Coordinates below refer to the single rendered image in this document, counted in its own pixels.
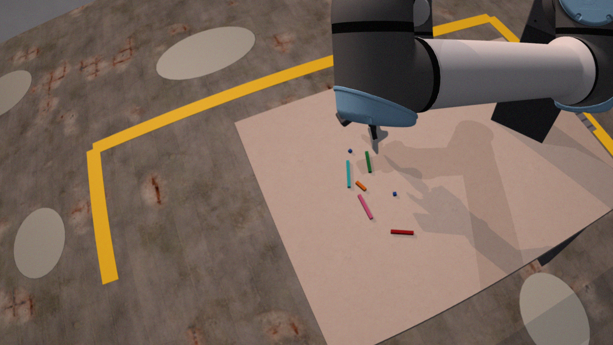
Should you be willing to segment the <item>red rod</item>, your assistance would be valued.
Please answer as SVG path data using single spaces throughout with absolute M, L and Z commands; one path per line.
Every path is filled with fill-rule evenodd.
M 413 235 L 414 231 L 411 231 L 411 230 L 391 230 L 391 234 L 409 234 L 409 235 Z

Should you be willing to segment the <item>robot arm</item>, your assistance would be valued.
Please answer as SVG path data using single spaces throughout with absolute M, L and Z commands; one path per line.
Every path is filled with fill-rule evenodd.
M 613 107 L 613 0 L 542 0 L 549 44 L 433 39 L 431 3 L 331 0 L 341 125 L 412 127 L 418 112 L 539 98 Z

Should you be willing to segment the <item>pink rod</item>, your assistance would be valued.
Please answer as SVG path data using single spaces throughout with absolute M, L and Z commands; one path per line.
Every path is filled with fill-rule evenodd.
M 370 219 L 370 220 L 371 220 L 371 219 L 374 219 L 374 217 L 372 216 L 372 214 L 371 214 L 370 210 L 369 210 L 369 209 L 368 209 L 368 207 L 366 206 L 366 203 L 365 203 L 364 199 L 362 198 L 362 195 L 361 195 L 361 194 L 359 194 L 359 195 L 358 195 L 358 198 L 359 198 L 359 200 L 361 201 L 361 204 L 362 204 L 363 208 L 365 209 L 366 214 L 368 215 L 369 219 Z

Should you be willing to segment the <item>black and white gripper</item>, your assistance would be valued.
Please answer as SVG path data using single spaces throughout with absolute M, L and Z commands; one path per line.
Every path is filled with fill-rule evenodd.
M 371 139 L 372 149 L 378 154 L 378 143 L 385 139 L 389 133 L 386 130 L 381 130 L 380 126 L 368 125 L 368 132 Z

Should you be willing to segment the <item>orange rod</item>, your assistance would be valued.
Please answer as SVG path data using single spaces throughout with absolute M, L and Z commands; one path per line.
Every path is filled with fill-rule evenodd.
M 361 189 L 362 189 L 362 191 L 364 191 L 364 192 L 366 191 L 366 187 L 365 187 L 365 186 L 363 186 L 363 185 L 362 185 L 362 184 L 361 184 L 359 181 L 357 181 L 357 182 L 355 183 L 355 185 L 359 186 L 359 188 L 361 188 Z

